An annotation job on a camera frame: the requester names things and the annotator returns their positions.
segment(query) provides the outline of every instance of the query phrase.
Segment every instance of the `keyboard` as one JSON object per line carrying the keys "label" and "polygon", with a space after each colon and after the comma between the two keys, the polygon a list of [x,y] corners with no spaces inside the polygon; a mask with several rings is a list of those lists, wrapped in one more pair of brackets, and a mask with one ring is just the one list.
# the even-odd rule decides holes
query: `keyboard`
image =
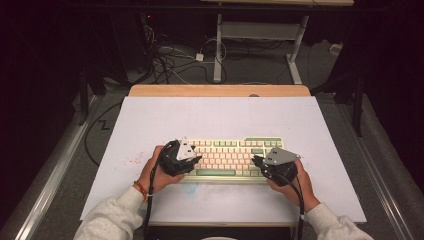
{"label": "keyboard", "polygon": [[274,147],[284,149],[280,137],[248,137],[237,139],[188,139],[197,156],[201,155],[194,170],[183,182],[265,183],[265,177],[256,167],[254,155],[265,157]]}

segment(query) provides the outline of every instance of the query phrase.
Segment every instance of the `person's right hand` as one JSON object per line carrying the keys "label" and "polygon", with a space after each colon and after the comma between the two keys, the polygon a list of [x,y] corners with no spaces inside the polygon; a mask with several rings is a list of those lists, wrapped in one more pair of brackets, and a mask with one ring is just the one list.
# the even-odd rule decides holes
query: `person's right hand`
{"label": "person's right hand", "polygon": [[[302,163],[299,160],[296,160],[294,163],[296,164],[296,167],[297,167],[297,178],[299,179],[299,182],[295,178],[292,183],[299,190],[299,192],[300,192],[300,188],[299,188],[299,183],[300,183],[300,186],[302,187],[302,195],[303,195],[303,202],[305,204],[305,211],[309,212],[314,207],[318,206],[320,202],[314,195],[314,192],[312,190],[311,179],[309,178],[309,174],[303,168]],[[270,179],[267,179],[267,182],[273,190],[284,194],[287,197],[287,199],[289,199],[296,206],[299,206],[299,198],[296,192],[292,189],[290,185],[285,185],[283,187],[280,187],[274,181]]]}
{"label": "person's right hand", "polygon": [[[159,154],[162,151],[163,146],[156,146],[155,150],[153,152],[153,156],[147,161],[146,165],[144,166],[143,170],[141,171],[140,177],[137,180],[141,186],[146,190],[149,191],[150,187],[150,173],[152,172],[153,167],[156,164],[156,161],[158,160]],[[153,182],[153,191],[159,192],[162,189],[164,189],[169,184],[178,183],[184,178],[184,174],[176,175],[175,177],[166,174],[162,167],[159,165],[155,172],[155,181]]]}

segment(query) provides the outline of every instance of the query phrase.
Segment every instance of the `white paper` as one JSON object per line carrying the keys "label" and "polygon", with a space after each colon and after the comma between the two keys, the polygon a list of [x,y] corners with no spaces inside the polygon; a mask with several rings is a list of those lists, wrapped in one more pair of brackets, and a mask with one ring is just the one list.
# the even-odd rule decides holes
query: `white paper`
{"label": "white paper", "polygon": [[[282,137],[302,156],[316,196],[337,215],[366,222],[314,97],[127,97],[81,215],[119,196],[156,145],[176,138]],[[182,183],[155,194],[153,224],[281,223],[298,209],[263,185]]]}

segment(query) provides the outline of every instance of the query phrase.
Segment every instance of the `white sleeve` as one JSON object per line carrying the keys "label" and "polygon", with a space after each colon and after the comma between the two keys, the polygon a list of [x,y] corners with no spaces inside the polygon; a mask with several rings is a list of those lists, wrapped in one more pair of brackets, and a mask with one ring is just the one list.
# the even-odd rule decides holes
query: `white sleeve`
{"label": "white sleeve", "polygon": [[74,239],[132,239],[143,222],[143,196],[130,187],[119,198],[108,198],[84,218]]}
{"label": "white sleeve", "polygon": [[338,217],[323,203],[313,208],[306,217],[314,227],[318,240],[372,240],[347,216]]}

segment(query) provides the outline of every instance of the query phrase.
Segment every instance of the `green keycap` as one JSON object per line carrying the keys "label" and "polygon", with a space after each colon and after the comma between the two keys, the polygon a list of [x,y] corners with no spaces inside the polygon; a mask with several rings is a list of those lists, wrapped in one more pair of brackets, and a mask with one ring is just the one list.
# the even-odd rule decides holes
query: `green keycap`
{"label": "green keycap", "polygon": [[251,149],[251,153],[252,154],[263,154],[264,151],[262,149],[260,149],[260,148],[252,148]]}
{"label": "green keycap", "polygon": [[249,171],[260,171],[261,169],[256,167],[255,165],[249,165]]}
{"label": "green keycap", "polygon": [[281,141],[281,138],[246,138],[244,141],[276,142]]}
{"label": "green keycap", "polygon": [[197,170],[197,176],[235,176],[235,170],[209,170],[199,169]]}

